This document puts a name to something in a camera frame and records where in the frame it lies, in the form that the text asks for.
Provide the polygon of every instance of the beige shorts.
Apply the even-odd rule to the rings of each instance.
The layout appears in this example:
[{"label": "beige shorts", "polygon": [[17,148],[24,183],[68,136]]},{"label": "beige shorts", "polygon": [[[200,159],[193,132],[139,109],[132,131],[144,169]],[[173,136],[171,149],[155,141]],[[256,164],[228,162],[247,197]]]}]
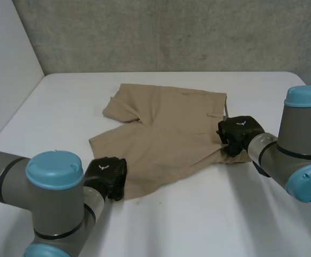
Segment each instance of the beige shorts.
[{"label": "beige shorts", "polygon": [[211,163],[250,161],[228,157],[216,133],[226,94],[175,87],[122,84],[103,115],[126,122],[89,140],[94,157],[125,158],[124,198],[150,194]]}]

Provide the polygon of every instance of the table surface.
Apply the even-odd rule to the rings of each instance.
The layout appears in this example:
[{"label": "table surface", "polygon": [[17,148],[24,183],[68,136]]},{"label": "table surface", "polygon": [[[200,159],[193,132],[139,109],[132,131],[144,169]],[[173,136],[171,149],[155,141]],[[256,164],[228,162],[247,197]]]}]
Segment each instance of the table surface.
[{"label": "table surface", "polygon": [[[78,73],[46,76],[0,133],[0,150],[93,158],[88,139],[121,123],[102,116],[120,83],[227,93],[229,115],[251,115],[278,134],[287,72]],[[0,257],[33,239],[31,214],[0,204]],[[140,199],[108,203],[82,257],[311,256],[311,203],[297,202],[247,164],[214,164]]]}]

